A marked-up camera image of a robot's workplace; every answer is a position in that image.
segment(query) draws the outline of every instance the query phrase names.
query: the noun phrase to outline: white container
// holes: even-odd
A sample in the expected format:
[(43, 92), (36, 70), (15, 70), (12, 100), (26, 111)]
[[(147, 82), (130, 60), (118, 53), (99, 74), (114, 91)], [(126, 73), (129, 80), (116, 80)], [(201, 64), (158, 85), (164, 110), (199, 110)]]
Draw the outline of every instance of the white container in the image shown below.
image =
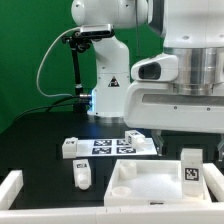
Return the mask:
[[(135, 163), (136, 176), (123, 178), (122, 163)], [(105, 206), (207, 203), (211, 198), (203, 179), (203, 197), (185, 198), (182, 195), (180, 161), (117, 160), (104, 196)], [(114, 189), (126, 187), (130, 193), (114, 196)]]

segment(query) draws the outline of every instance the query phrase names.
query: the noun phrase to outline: black tabletop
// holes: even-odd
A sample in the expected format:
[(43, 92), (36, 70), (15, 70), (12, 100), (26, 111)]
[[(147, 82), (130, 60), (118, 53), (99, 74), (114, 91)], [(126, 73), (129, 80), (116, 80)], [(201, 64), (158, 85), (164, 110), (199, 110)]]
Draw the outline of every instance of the black tabletop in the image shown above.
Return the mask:
[[(125, 124), (95, 123), (87, 115), (72, 112), (33, 113), (21, 117), (0, 135), (0, 183), (10, 170), (23, 170), (24, 187), (11, 208), (103, 206), (118, 157), (89, 158), (92, 185), (82, 191), (75, 188), (73, 159), (63, 159), (61, 147), (68, 137), (124, 138), (126, 130), (129, 128)], [(140, 131), (150, 137), (149, 130)], [(211, 162), (220, 136), (167, 132), (164, 139), (168, 151), (163, 159), (179, 159), (183, 147), (193, 146), (203, 148), (204, 160)], [(157, 156), (137, 158), (161, 159)]]

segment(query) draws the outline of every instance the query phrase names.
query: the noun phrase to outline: white rectangular block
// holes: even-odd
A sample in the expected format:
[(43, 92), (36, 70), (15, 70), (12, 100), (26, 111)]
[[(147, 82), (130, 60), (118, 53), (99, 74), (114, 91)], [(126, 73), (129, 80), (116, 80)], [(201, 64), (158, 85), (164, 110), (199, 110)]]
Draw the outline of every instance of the white rectangular block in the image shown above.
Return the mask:
[(8, 210), (10, 208), (22, 186), (22, 171), (11, 171), (0, 186), (0, 210)]
[(62, 145), (63, 159), (76, 158), (78, 138), (66, 138)]
[(181, 182), (184, 197), (203, 197), (202, 155), (202, 149), (184, 148), (181, 152)]
[(213, 163), (204, 164), (203, 170), (209, 189), (219, 202), (224, 202), (224, 176)]
[(86, 190), (92, 184), (91, 170), (87, 159), (74, 160), (73, 171), (75, 186)]

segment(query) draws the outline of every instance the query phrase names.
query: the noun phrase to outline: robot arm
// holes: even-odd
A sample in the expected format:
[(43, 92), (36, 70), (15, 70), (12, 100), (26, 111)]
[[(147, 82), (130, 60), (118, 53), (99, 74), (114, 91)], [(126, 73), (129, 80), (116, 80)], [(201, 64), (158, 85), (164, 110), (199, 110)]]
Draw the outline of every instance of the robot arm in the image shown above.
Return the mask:
[(135, 27), (136, 16), (139, 24), (145, 22), (147, 6), (145, 0), (73, 1), (73, 19), (80, 26), (80, 34), (91, 39), (96, 55), (97, 85), (88, 111), (94, 118), (123, 121), (125, 95), (130, 85), (129, 50), (115, 36), (104, 37), (113, 28)]

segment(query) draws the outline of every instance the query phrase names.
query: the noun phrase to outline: green backdrop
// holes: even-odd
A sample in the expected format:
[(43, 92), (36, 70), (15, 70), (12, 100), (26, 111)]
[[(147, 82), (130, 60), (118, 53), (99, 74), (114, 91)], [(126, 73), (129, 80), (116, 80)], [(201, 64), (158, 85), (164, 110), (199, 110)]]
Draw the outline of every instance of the green backdrop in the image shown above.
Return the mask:
[[(55, 38), (75, 26), (72, 0), (0, 1), (0, 132), (25, 110), (49, 105), (36, 88), (36, 73), (46, 50)], [(140, 29), (140, 54), (136, 30), (116, 30), (119, 40), (130, 50), (133, 65), (140, 59), (160, 53), (162, 40), (147, 25)], [(96, 84), (93, 48), (80, 55), (82, 84), (89, 91)], [(41, 75), (41, 87), (49, 94), (74, 93), (74, 75), (69, 46), (58, 43)]]

